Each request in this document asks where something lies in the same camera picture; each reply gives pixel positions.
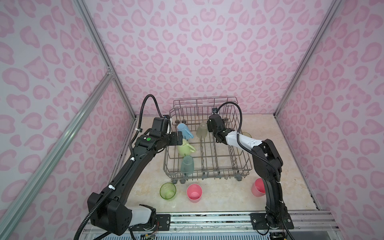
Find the light blue ceramic mug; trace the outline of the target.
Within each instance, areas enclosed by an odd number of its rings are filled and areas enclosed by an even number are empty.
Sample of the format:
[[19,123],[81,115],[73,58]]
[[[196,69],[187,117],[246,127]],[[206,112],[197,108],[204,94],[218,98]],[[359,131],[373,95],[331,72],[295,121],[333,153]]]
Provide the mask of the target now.
[[194,135],[189,130],[188,126],[184,123],[180,123],[177,125],[178,132],[182,132],[183,138],[186,140],[193,139]]

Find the pink plastic cup centre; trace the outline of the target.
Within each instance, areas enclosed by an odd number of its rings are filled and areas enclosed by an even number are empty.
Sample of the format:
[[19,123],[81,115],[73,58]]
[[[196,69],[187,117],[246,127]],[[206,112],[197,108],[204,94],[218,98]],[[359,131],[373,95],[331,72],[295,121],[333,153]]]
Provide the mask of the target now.
[[187,188],[187,197],[192,203],[198,203],[203,195],[203,189],[198,184],[191,184]]

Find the left aluminium frame strut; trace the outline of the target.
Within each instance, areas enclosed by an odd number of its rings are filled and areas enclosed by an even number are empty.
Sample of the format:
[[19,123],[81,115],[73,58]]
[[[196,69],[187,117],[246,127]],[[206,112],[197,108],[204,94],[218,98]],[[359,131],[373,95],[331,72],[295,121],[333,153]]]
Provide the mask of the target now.
[[51,148],[51,151],[43,159],[40,166],[31,176],[29,181],[21,190],[20,194],[10,205],[6,213],[1,219],[1,239],[7,240],[14,232],[15,228],[25,215],[31,203],[53,172],[59,160],[63,157],[66,150],[72,143],[76,134],[79,132],[95,105],[100,100],[104,91],[108,88],[111,81],[114,79],[114,72],[107,72],[102,81],[98,84],[73,120],[69,123],[61,137]]

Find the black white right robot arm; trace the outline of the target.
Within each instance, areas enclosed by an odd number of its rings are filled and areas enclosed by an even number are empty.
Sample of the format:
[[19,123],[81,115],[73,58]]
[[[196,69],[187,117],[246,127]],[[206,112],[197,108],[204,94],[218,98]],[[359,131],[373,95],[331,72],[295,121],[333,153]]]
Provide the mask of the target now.
[[290,215],[283,199],[281,185],[283,160],[274,143],[269,139],[255,140],[227,128],[218,114],[209,116],[207,125],[217,143],[237,147],[252,155],[255,171],[263,180],[266,191],[267,225],[271,229],[286,228]]

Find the pink plastic cup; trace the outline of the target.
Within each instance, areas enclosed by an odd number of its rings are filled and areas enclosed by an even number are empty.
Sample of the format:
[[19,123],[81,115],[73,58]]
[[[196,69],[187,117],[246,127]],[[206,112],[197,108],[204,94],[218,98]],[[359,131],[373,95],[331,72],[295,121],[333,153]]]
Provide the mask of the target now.
[[191,184],[187,188],[187,197],[192,203],[198,203],[203,195],[203,189],[198,184]]
[[265,186],[262,178],[258,178],[255,180],[255,182],[252,185],[251,191],[255,197],[262,197],[266,194],[266,190],[265,190]]

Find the teal textured plastic cup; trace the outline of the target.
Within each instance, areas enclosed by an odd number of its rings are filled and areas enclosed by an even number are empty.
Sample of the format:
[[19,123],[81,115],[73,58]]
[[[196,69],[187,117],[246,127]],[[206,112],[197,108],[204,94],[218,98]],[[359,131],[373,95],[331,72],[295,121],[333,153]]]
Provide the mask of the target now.
[[194,159],[191,156],[185,156],[181,165],[181,173],[183,176],[190,176],[194,172]]

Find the yellow-green plastic cup right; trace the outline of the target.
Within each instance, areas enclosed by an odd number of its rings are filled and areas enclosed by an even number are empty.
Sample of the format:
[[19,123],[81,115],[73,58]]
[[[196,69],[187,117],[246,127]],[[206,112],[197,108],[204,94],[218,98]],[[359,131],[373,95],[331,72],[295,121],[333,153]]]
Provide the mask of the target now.
[[242,132],[242,135],[248,137],[248,138],[252,138],[252,135],[247,133],[247,132]]

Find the pale yellow plastic cup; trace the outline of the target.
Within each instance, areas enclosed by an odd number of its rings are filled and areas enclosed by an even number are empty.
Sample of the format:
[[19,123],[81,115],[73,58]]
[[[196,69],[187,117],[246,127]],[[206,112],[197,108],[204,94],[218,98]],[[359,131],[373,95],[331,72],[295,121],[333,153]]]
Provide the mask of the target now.
[[208,132],[209,131],[207,123],[201,123],[197,128],[196,135],[198,138],[204,139],[208,135]]

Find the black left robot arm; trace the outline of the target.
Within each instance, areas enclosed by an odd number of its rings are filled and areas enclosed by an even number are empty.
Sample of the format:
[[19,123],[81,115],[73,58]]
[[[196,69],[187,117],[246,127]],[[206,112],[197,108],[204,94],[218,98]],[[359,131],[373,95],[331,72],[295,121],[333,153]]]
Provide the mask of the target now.
[[168,146],[182,144],[182,134],[171,132],[171,123],[169,116],[154,118],[152,127],[137,138],[129,160],[109,185],[88,198],[86,222],[117,236],[134,226],[150,230],[156,225],[155,208],[148,205],[126,207],[126,203],[140,174],[156,154]]

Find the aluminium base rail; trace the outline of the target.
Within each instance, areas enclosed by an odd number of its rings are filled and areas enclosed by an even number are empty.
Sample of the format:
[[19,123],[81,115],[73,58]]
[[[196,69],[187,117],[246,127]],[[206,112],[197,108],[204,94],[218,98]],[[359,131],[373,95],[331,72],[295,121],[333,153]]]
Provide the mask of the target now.
[[145,232],[134,228],[107,240],[342,240],[344,237],[329,211],[290,211],[288,231],[267,230],[262,212],[160,213],[159,222]]

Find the green transparent plastic cup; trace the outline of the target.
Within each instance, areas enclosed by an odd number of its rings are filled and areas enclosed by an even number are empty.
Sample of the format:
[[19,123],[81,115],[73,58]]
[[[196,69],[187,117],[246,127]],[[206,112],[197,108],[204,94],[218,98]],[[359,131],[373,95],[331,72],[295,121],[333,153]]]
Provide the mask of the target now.
[[160,188],[160,196],[164,200],[171,200],[177,192],[177,188],[173,183],[164,183]]

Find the pink plastic cup right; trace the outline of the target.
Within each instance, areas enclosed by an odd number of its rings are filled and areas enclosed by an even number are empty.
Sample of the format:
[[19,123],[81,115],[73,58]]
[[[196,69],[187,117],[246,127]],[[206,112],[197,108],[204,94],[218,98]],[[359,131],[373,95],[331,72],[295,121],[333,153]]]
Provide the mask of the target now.
[[266,194],[266,190],[265,190],[265,186],[262,178],[258,178],[255,180],[255,182],[252,185],[251,191],[255,197],[262,197]]

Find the light green ceramic mug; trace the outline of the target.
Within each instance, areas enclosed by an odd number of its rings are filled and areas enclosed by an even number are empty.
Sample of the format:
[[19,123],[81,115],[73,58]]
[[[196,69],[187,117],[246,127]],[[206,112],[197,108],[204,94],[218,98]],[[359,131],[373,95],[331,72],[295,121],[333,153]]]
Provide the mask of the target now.
[[182,144],[177,146],[177,150],[181,157],[190,156],[196,152],[196,148],[193,147],[186,139],[183,139]]

